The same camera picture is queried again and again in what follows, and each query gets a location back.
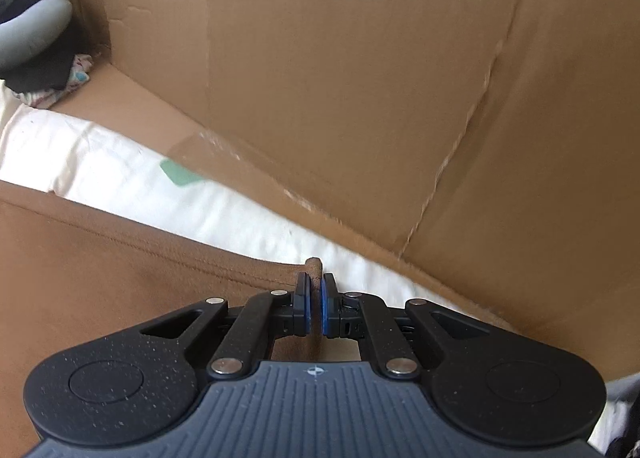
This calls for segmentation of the brown printed t-shirt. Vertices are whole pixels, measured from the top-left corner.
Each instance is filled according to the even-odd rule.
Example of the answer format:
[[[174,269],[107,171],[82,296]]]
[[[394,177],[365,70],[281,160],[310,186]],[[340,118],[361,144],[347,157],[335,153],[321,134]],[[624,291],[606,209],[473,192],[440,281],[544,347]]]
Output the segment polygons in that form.
[[[353,457],[340,365],[287,337],[250,378],[209,368],[233,308],[317,292],[269,263],[12,184],[1,188],[6,457]]]

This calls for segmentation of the cream bear print bedsheet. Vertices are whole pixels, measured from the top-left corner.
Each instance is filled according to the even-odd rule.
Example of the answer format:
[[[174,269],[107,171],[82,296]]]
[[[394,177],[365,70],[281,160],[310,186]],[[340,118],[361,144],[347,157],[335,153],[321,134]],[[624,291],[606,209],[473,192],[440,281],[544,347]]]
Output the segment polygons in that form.
[[[230,252],[279,263],[321,259],[338,288],[400,306],[454,303],[396,271],[83,119],[25,106],[1,91],[1,177]]]

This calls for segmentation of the brown cardboard sheet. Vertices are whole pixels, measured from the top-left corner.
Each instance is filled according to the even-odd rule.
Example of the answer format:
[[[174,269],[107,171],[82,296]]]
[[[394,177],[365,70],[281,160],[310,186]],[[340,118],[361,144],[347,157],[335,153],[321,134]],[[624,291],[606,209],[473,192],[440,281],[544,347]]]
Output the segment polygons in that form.
[[[639,0],[74,0],[62,104],[480,317],[639,369]]]

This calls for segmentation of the black floral cloth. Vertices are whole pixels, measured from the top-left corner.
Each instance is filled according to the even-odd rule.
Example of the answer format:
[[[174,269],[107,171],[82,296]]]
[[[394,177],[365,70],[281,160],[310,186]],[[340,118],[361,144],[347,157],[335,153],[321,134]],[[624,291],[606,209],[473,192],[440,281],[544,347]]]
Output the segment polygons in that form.
[[[75,36],[60,36],[36,57],[3,71],[1,80],[21,103],[48,109],[88,83],[93,65]]]

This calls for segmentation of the grey neck pillow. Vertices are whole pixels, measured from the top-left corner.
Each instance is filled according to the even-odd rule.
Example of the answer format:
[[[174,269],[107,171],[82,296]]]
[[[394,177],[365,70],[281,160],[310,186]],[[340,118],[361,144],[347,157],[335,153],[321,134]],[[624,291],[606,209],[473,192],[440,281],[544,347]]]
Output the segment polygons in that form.
[[[38,56],[73,17],[70,0],[1,0],[1,71]]]

